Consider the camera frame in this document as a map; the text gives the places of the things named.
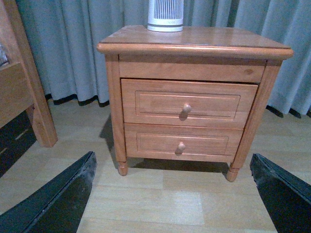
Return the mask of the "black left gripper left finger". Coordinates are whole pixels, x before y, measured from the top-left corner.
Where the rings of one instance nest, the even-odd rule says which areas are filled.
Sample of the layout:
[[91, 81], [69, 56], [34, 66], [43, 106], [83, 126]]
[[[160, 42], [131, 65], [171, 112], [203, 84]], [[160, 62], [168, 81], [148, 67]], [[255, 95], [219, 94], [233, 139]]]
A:
[[0, 216], [2, 233], [75, 233], [92, 191], [97, 161], [90, 151]]

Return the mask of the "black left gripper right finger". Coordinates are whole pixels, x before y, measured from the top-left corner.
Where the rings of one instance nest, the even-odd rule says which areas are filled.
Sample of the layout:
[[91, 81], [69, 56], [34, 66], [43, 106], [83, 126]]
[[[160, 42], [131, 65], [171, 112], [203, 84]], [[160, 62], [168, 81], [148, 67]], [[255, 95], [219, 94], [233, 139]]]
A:
[[311, 185], [257, 153], [250, 169], [277, 232], [309, 233]]

